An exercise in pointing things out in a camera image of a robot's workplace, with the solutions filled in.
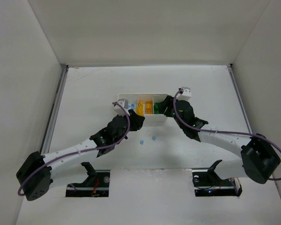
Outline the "yellow rectangular lego brick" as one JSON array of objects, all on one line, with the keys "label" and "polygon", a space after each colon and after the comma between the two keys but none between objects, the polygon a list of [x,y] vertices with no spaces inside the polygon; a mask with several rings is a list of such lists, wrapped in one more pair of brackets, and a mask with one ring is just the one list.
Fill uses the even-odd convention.
[{"label": "yellow rectangular lego brick", "polygon": [[141,107],[141,106],[136,107],[136,113],[139,116],[144,116],[144,109],[143,109],[143,107]]}]

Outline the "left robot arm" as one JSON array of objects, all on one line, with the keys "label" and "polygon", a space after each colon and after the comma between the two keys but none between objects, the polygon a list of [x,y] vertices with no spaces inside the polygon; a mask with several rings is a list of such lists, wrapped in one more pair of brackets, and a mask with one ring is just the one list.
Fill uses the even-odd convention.
[{"label": "left robot arm", "polygon": [[41,155],[32,152],[16,173],[20,187],[17,194],[28,201],[42,197],[58,185],[58,175],[75,164],[91,163],[115,149],[129,132],[142,128],[145,117],[129,110],[124,116],[115,116],[106,127],[85,141],[59,152]]}]

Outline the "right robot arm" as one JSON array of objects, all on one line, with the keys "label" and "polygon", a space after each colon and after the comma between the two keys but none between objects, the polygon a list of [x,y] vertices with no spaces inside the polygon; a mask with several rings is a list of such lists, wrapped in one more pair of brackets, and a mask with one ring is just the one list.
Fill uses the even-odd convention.
[{"label": "right robot arm", "polygon": [[160,114],[172,117],[188,138],[214,145],[238,156],[237,160],[230,162],[216,160],[211,170],[221,180],[247,177],[256,183],[265,184],[281,163],[264,136],[222,134],[207,121],[196,117],[187,101],[167,96],[162,102],[156,103],[154,108]]}]

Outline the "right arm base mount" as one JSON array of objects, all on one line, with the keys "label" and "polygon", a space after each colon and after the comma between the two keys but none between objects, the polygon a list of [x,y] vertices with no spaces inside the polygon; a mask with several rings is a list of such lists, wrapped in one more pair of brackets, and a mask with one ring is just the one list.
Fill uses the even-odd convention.
[{"label": "right arm base mount", "polygon": [[235,196],[239,197],[242,186],[238,178],[221,179],[215,172],[222,160],[210,167],[192,169],[192,183],[196,197]]}]

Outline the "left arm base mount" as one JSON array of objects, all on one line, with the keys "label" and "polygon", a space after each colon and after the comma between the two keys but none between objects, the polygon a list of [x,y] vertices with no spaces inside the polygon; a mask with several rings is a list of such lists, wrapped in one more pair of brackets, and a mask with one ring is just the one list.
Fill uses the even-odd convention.
[{"label": "left arm base mount", "polygon": [[80,183],[70,183],[65,197],[108,197],[110,186],[110,170],[95,170],[89,162],[83,162],[87,177]]}]

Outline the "green square lego brick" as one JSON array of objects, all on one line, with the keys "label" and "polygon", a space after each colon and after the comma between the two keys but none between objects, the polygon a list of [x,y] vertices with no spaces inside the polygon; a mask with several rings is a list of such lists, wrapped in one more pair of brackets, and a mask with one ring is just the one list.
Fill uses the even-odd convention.
[{"label": "green square lego brick", "polygon": [[154,114],[160,114],[159,103],[154,103],[153,110]]}]

